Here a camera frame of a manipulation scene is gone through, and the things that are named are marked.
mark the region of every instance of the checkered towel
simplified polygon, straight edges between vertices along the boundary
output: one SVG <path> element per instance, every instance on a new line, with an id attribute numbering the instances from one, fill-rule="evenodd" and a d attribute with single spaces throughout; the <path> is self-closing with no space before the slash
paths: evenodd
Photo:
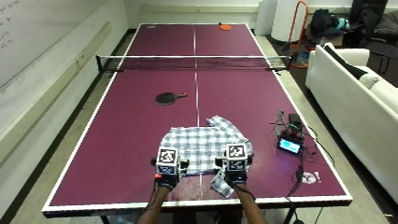
<path id="1" fill-rule="evenodd" d="M 161 147 L 180 150 L 180 157 L 189 160 L 188 175 L 205 174 L 219 169 L 211 186 L 221 195 L 229 197 L 233 189 L 224 181 L 224 168 L 216 166 L 215 158 L 224 157 L 227 144 L 245 144 L 248 155 L 253 155 L 253 147 L 229 120 L 213 116 L 208 119 L 208 124 L 211 127 L 172 128 L 161 140 Z"/>

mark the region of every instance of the purple table surface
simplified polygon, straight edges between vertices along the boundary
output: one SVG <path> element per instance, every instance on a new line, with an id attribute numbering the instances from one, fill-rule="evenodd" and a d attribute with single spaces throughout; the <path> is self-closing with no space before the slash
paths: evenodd
<path id="1" fill-rule="evenodd" d="M 197 53 L 217 55 L 223 51 L 223 55 L 261 55 L 245 25 L 235 25 L 232 32 L 225 32 L 216 25 L 177 24 L 143 25 L 129 55 L 152 55 L 155 52 L 159 55 L 192 55 L 193 27 Z M 159 38 L 169 44 L 161 44 Z M 239 50 L 229 48 L 231 45 L 237 45 Z M 164 135 L 172 127 L 207 126 L 207 119 L 215 115 L 231 120 L 253 143 L 256 156 L 248 186 L 257 202 L 287 203 L 284 197 L 295 185 L 300 159 L 276 148 L 275 125 L 271 123 L 277 120 L 279 110 L 285 112 L 285 120 L 297 111 L 272 72 L 132 70 L 117 74 L 110 86 L 48 197 L 46 214 L 74 216 L 71 211 L 110 212 L 145 207 L 156 173 L 149 162 L 157 156 Z M 172 105 L 157 105 L 155 97 L 167 91 L 187 92 L 188 97 Z M 309 137 L 305 144 L 314 146 Z M 313 184 L 301 184 L 293 201 L 341 201 L 348 205 L 350 193 L 324 154 L 305 153 L 305 172 L 318 172 L 320 179 Z M 239 204 L 235 196 L 224 199 L 211 190 L 212 178 L 212 175 L 185 177 L 164 206 Z"/>

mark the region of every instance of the screen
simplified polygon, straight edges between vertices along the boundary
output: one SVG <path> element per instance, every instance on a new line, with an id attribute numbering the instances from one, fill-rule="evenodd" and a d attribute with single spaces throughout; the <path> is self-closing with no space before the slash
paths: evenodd
<path id="1" fill-rule="evenodd" d="M 283 149 L 287 149 L 289 151 L 292 151 L 293 153 L 299 153 L 300 150 L 300 144 L 291 142 L 289 140 L 281 138 L 281 140 L 279 141 L 279 146 Z"/>

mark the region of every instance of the small monitor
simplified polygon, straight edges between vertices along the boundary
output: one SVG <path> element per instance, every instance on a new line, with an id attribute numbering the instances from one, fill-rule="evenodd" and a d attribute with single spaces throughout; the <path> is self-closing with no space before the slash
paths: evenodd
<path id="1" fill-rule="evenodd" d="M 292 152 L 293 154 L 299 154 L 300 149 L 301 149 L 301 144 L 292 141 L 292 140 L 289 140 L 289 139 L 287 139 L 287 138 L 284 138 L 284 137 L 281 137 L 279 142 L 277 142 L 277 147 L 280 149 L 284 149 L 284 150 Z"/>

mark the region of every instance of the electronic device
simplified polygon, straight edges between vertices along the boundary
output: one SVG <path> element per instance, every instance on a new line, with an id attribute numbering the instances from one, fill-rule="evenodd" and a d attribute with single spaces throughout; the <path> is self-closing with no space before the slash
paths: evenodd
<path id="1" fill-rule="evenodd" d="M 281 131 L 277 139 L 277 148 L 297 155 L 304 148 L 303 121 L 297 114 L 289 114 L 289 125 Z"/>
<path id="2" fill-rule="evenodd" d="M 189 160 L 180 158 L 177 148 L 160 147 L 159 156 L 152 158 L 151 164 L 156 166 L 157 174 L 177 175 L 181 178 L 187 174 Z"/>
<path id="3" fill-rule="evenodd" d="M 216 158 L 216 166 L 225 167 L 225 172 L 247 172 L 253 163 L 253 155 L 248 155 L 247 145 L 227 144 L 224 157 Z"/>
<path id="4" fill-rule="evenodd" d="M 301 118 L 297 114 L 289 114 L 289 123 L 297 127 L 303 127 Z"/>
<path id="5" fill-rule="evenodd" d="M 287 150 L 293 154 L 299 154 L 303 148 L 303 143 L 289 136 L 280 136 L 277 141 L 277 148 Z"/>

